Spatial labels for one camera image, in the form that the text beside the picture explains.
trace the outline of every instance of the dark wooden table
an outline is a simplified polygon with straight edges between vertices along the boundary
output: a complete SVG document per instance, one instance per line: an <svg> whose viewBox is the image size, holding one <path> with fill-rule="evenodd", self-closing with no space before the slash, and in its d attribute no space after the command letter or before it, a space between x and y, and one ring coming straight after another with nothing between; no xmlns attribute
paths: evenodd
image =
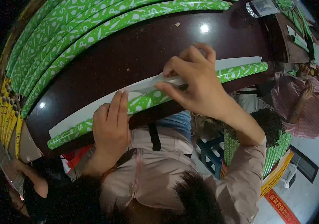
<svg viewBox="0 0 319 224"><path fill-rule="evenodd" d="M228 11L194 11L160 16L118 31L99 41L64 68L49 84L26 119L28 129L45 157L61 155L94 143L92 133L49 150L49 130L93 101L132 83L159 74L166 61L194 42L206 42L216 59L262 56L271 60L265 29L233 2ZM201 33L200 27L209 31ZM254 74L224 84L227 92L264 82L272 73ZM183 108L174 101L135 114L130 128L148 124Z"/></svg>

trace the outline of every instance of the pink striped shirt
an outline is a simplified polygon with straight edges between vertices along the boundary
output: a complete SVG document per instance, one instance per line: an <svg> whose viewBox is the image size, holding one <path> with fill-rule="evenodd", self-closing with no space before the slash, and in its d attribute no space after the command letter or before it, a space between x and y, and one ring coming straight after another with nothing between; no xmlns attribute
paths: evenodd
<svg viewBox="0 0 319 224"><path fill-rule="evenodd" d="M289 74L277 72L276 84L272 90L275 111L287 119L305 89L305 81ZM314 95L304 105L295 124L283 121L286 131L295 137L316 138L319 136L319 81L309 77L314 88Z"/></svg>

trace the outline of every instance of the white paper strip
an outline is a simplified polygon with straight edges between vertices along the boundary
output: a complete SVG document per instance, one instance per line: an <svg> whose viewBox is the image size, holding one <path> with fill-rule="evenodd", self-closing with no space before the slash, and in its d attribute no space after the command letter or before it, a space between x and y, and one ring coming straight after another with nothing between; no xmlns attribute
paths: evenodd
<svg viewBox="0 0 319 224"><path fill-rule="evenodd" d="M217 71L217 70L227 69L227 68L235 67L239 65L257 63L260 61L261 61L261 57L221 59L221 60L215 61L215 70ZM128 100L130 101L131 99L139 95L142 95L151 90L154 90L155 89L153 87L154 84L160 81L167 81L178 86L184 84L183 79L179 76L164 78L161 73L157 76L146 78L142 81L126 86L122 88L122 90L127 90L129 92ZM81 108L80 110L76 111L75 113L71 114L70 116L62 120L60 123L58 123L52 129L49 130L50 137L54 138L55 136L68 130L72 126L75 126L76 124L91 118L94 115L94 112L99 108L99 106L105 103L110 103L112 101L112 98L115 95L115 93L116 91L90 103L89 105Z"/></svg>

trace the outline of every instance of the red banner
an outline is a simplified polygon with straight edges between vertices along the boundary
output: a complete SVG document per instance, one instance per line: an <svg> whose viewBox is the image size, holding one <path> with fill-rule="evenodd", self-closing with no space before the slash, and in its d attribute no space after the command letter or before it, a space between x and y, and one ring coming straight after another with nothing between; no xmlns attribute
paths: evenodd
<svg viewBox="0 0 319 224"><path fill-rule="evenodd" d="M273 208L286 224L300 224L299 220L296 218L291 209L281 200L281 198L273 189L271 189L265 195L265 198L273 206Z"/></svg>

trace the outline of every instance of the blue jeans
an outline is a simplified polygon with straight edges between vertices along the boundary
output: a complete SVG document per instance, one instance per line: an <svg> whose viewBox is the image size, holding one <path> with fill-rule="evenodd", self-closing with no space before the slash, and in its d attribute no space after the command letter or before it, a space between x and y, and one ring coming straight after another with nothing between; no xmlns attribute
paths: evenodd
<svg viewBox="0 0 319 224"><path fill-rule="evenodd" d="M157 126L172 128L191 141L191 115L189 110L173 114L167 118L157 121Z"/></svg>

